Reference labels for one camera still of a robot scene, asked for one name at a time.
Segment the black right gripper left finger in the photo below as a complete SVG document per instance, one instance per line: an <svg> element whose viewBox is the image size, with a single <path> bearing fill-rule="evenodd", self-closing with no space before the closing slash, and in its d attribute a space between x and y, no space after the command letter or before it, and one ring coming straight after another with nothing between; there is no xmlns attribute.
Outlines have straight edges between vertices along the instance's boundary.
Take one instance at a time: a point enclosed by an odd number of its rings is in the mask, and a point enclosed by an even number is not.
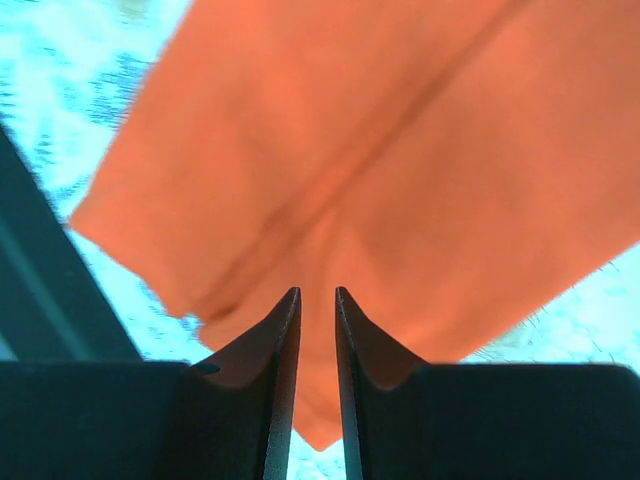
<svg viewBox="0 0 640 480"><path fill-rule="evenodd" d="M1 365L5 479L283 479L301 331L292 288L188 365Z"/></svg>

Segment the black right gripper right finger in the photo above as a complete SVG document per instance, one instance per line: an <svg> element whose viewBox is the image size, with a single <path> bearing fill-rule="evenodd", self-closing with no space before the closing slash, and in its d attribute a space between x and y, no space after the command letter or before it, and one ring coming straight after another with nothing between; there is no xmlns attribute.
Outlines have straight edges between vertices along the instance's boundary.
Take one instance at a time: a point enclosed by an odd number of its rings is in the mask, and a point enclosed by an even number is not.
<svg viewBox="0 0 640 480"><path fill-rule="evenodd" d="M607 364L432 364L345 288L335 337L350 479L639 476L639 378Z"/></svg>

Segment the orange t shirt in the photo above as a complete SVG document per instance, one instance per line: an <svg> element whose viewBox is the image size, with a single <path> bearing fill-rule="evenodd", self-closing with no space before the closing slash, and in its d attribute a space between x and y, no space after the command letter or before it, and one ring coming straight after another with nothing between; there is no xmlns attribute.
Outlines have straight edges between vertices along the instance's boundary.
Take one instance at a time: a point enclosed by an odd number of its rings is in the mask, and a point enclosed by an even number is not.
<svg viewBox="0 0 640 480"><path fill-rule="evenodd" d="M639 5L196 1L70 223L214 350L299 287L324 450L337 287L454 362L637 243Z"/></svg>

